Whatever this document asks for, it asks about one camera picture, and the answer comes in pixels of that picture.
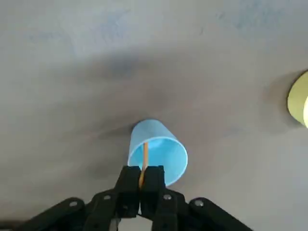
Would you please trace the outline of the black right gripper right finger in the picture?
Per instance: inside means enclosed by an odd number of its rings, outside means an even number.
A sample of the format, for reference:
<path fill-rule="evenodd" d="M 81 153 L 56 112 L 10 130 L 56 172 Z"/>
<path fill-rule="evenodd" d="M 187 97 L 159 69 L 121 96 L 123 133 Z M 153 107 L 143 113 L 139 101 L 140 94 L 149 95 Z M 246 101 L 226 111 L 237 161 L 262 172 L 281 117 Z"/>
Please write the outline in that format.
<path fill-rule="evenodd" d="M 148 167 L 140 192 L 141 214 L 153 231 L 250 231 L 251 228 L 212 201 L 183 194 L 165 185 L 164 168 Z"/>

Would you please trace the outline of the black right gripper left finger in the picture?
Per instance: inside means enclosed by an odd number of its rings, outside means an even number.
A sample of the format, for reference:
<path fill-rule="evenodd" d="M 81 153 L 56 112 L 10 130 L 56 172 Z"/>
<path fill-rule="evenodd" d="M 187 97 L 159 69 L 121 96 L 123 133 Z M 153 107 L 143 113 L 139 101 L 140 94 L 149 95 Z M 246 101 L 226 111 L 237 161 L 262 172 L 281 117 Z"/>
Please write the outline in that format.
<path fill-rule="evenodd" d="M 124 166 L 114 188 L 97 193 L 89 203 L 67 198 L 26 221 L 4 221 L 2 231 L 116 231 L 123 218 L 139 211 L 138 167 Z"/>

